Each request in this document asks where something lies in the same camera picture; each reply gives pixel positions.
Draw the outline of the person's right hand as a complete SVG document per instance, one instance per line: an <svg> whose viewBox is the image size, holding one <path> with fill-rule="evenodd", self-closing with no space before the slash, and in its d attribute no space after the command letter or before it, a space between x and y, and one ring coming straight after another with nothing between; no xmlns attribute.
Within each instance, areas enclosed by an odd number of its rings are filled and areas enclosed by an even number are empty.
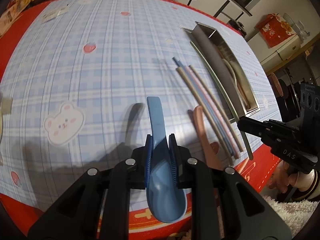
<svg viewBox="0 0 320 240"><path fill-rule="evenodd" d="M310 189L315 178L315 172L311 171L308 174L296 172L289 174L289 164L283 160L278 164L272 177L270 178L268 188L277 189L280 193L285 193L289 185L304 192Z"/></svg>

